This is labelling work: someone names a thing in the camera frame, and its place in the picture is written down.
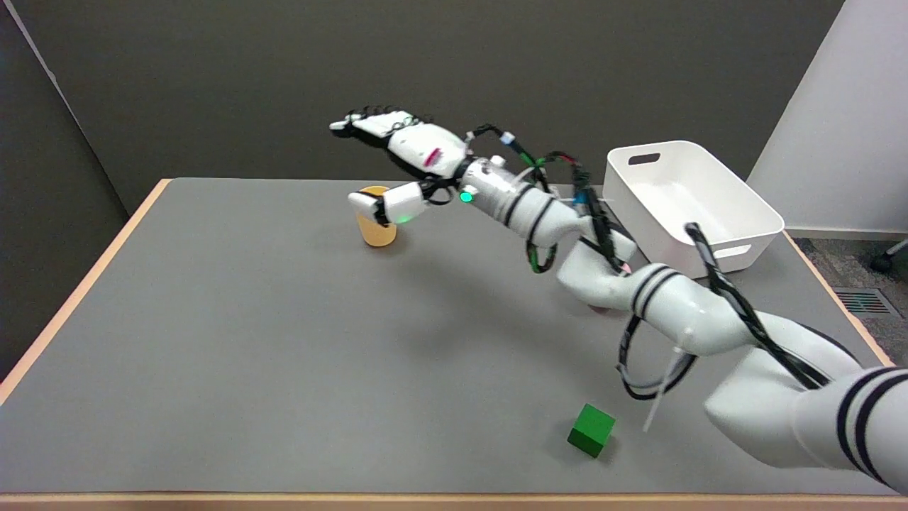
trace white plastic bin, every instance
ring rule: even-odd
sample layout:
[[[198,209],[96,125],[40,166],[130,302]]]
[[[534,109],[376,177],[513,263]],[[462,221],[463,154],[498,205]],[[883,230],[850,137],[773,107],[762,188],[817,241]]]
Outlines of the white plastic bin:
[[[602,196],[654,263],[706,276],[684,224],[697,222],[724,272],[754,263],[785,221],[700,145],[675,141],[608,153]]]

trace gray wall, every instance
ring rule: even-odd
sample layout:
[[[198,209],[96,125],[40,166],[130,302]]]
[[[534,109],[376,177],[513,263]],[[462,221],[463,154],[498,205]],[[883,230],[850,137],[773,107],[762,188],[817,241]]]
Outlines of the gray wall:
[[[748,180],[792,228],[908,233],[906,48],[904,0],[845,3]]]
[[[91,148],[0,7],[0,379],[123,225]]]
[[[842,4],[13,2],[130,209],[163,176],[400,178],[327,133],[368,103],[598,172],[612,147],[690,139],[745,176]]]

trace floor vent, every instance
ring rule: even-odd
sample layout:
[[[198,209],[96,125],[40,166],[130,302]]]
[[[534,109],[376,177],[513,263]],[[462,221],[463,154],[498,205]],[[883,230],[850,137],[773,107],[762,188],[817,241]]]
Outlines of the floor vent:
[[[858,317],[901,317],[879,289],[834,287],[848,312]]]

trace table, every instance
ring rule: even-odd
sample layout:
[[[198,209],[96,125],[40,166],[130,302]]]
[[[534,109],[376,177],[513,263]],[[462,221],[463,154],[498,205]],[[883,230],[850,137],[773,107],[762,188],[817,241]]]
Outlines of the table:
[[[711,427],[702,402],[742,350],[701,361],[642,433],[613,369],[627,315],[534,275],[469,205],[366,247],[345,195],[372,184],[161,182],[0,386],[0,508],[908,502],[764,466]],[[787,235],[733,280],[889,363]],[[670,351],[648,327],[634,350],[649,374]],[[597,460],[566,441],[585,403],[617,418]]]

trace plastic bin handle hole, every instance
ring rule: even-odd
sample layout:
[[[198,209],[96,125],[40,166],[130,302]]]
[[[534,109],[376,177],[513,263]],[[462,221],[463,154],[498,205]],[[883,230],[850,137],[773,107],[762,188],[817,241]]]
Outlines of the plastic bin handle hole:
[[[649,155],[636,155],[627,159],[628,165],[651,164],[659,161],[660,153],[651,153]]]
[[[721,259],[722,257],[731,257],[731,256],[740,256],[741,254],[746,254],[750,250],[750,245],[741,245],[733,246],[731,248],[723,248],[722,250],[716,250],[713,253],[713,256],[716,259]]]

